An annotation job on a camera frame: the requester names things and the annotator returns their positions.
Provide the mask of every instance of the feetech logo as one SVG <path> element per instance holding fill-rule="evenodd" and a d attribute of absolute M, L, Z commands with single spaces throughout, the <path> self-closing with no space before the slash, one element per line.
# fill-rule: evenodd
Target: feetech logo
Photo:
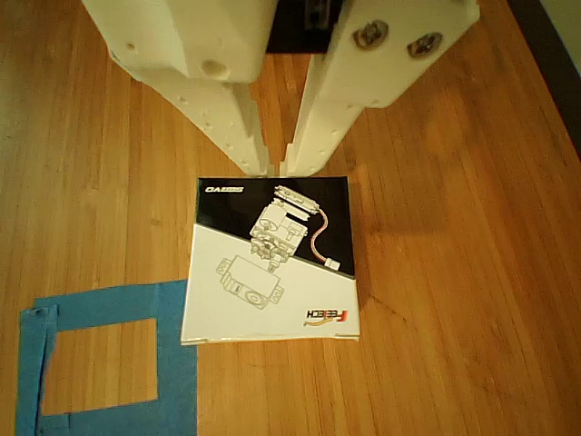
<path fill-rule="evenodd" d="M 244 186 L 208 186 L 206 193 L 241 193 Z"/>
<path fill-rule="evenodd" d="M 302 325 L 310 325 L 316 327 L 318 325 L 326 324 L 327 322 L 345 322 L 347 320 L 347 311 L 333 310 L 311 310 L 307 311 L 307 321 Z"/>

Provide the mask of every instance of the hole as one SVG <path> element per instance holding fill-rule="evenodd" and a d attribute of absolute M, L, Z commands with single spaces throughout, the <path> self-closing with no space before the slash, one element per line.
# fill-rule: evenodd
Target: hole
<path fill-rule="evenodd" d="M 204 74 L 208 75 L 212 79 L 227 79 L 230 75 L 230 70 L 224 64 L 216 61 L 208 60 L 203 61 L 202 71 Z"/>
<path fill-rule="evenodd" d="M 148 319 L 57 333 L 44 414 L 157 399 L 156 331 Z"/>

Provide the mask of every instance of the wooden table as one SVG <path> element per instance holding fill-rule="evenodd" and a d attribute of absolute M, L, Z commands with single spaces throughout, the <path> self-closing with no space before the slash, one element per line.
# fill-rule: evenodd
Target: wooden table
<path fill-rule="evenodd" d="M 579 434 L 581 164 L 508 6 L 320 175 L 350 178 L 360 342 L 199 348 L 210 434 Z M 252 91 L 274 162 L 308 57 Z M 108 58 L 78 0 L 0 0 L 0 434 L 35 297 L 188 273 L 198 176 L 240 176 Z M 59 334 L 48 413 L 155 398 L 153 322 Z"/>

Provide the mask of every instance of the red wire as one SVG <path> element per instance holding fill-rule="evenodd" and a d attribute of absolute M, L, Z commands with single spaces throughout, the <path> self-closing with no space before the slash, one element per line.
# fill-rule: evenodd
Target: red wire
<path fill-rule="evenodd" d="M 327 258 L 325 256 L 323 256 L 322 254 L 320 254 L 317 251 L 317 249 L 315 248 L 315 239 L 317 239 L 317 236 L 319 236 L 321 233 L 323 233 L 325 231 L 325 229 L 329 225 L 329 218 L 327 218 L 327 215 L 323 212 L 322 209 L 319 209 L 319 213 L 320 213 L 320 216 L 323 217 L 323 225 L 310 238 L 310 249 L 312 250 L 312 253 L 315 255 L 315 257 L 317 257 L 317 259 L 319 259 L 321 262 L 325 262 L 325 261 L 327 261 Z"/>

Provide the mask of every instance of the tape square outline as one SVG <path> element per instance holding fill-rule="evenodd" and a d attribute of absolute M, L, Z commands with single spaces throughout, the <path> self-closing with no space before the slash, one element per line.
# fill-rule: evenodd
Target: tape square outline
<path fill-rule="evenodd" d="M 186 281 L 178 281 L 36 299 L 21 313 L 16 435 L 197 434 L 197 349 L 180 344 L 185 290 Z M 42 414 L 44 372 L 58 332 L 148 318 L 157 321 L 157 400 Z"/>

